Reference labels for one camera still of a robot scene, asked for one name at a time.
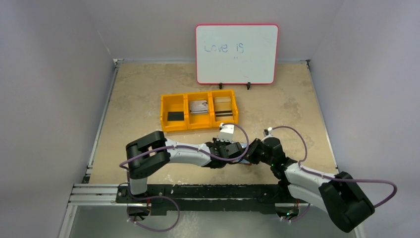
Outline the yellow three-compartment plastic bin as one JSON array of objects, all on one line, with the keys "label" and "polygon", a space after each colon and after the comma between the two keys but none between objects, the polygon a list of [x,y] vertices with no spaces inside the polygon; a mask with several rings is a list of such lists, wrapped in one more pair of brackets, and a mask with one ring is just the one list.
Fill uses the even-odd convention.
[{"label": "yellow three-compartment plastic bin", "polygon": [[164,132],[208,129],[239,122],[233,90],[162,95],[160,124]]}]

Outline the brown leather card holder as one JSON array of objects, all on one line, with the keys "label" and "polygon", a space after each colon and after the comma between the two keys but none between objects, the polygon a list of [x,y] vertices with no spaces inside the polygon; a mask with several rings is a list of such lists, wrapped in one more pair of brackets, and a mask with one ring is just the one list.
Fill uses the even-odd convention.
[{"label": "brown leather card holder", "polygon": [[[245,142],[240,142],[240,144],[241,144],[241,146],[242,146],[243,149],[246,148],[246,143]],[[234,164],[247,165],[247,166],[251,166],[252,165],[252,163],[249,162],[248,160],[246,160],[245,158],[241,158],[241,159],[235,160],[233,163]]]}]

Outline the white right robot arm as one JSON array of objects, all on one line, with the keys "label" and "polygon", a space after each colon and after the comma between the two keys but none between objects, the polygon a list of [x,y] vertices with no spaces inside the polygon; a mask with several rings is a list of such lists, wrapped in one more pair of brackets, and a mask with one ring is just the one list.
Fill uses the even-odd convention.
[{"label": "white right robot arm", "polygon": [[278,138],[255,139],[245,150],[246,161],[269,165],[279,180],[281,200],[295,198],[318,207],[343,232],[352,231],[375,213],[374,205],[350,174],[322,174],[301,166],[286,156]]}]

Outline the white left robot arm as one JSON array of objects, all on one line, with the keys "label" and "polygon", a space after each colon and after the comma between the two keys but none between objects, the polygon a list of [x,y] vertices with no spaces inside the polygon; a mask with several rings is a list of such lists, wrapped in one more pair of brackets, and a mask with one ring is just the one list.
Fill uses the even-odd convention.
[{"label": "white left robot arm", "polygon": [[127,161],[120,167],[127,171],[128,196],[141,203],[148,196],[148,177],[169,163],[191,164],[219,169],[238,162],[247,149],[239,142],[214,138],[203,144],[176,142],[164,136],[162,131],[152,132],[128,143],[125,147]]}]

